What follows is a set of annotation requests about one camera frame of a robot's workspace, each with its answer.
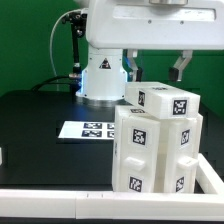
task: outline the black table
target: black table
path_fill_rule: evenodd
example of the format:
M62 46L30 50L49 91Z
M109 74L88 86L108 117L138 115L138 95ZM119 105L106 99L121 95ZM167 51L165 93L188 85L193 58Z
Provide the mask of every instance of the black table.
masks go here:
M201 106L200 112L204 116L202 152L207 155L206 147L213 141L208 135L208 128L211 126L208 124L211 119L217 122L219 124L217 133L221 133L222 136L224 125L206 107ZM71 95L63 92L13 91L0 98L0 147L3 151L0 188L112 190L113 141L59 140L57 136L64 121L114 122L114 108L96 108L74 103ZM223 139L219 138L220 142L217 144L223 145ZM119 220L88 222L36 219L29 222L29 219L6 221L0 218L0 223L5 222L121 223ZM122 221L122 223L159 223L159 221ZM161 221L161 223L186 222Z

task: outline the robot cable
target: robot cable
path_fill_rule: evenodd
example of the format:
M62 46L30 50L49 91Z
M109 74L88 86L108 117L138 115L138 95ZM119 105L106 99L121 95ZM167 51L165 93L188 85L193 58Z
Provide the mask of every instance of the robot cable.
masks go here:
M53 26L53 29L51 31L51 37L50 37L50 46L49 46L49 50L50 50L50 61L51 61L51 67L52 67L52 70L53 70L53 73L54 73L54 76L57 77L57 71L56 71L56 68L55 68L55 64L54 64L54 59L53 59L53 40L54 40L54 34L55 34L55 31L56 31L56 28L58 26L58 24L61 22L61 20L69 13L72 13L72 12L77 12L77 11L80 11L80 10L72 10L72 11L68 11L66 13L64 13L57 21L56 23L54 24Z

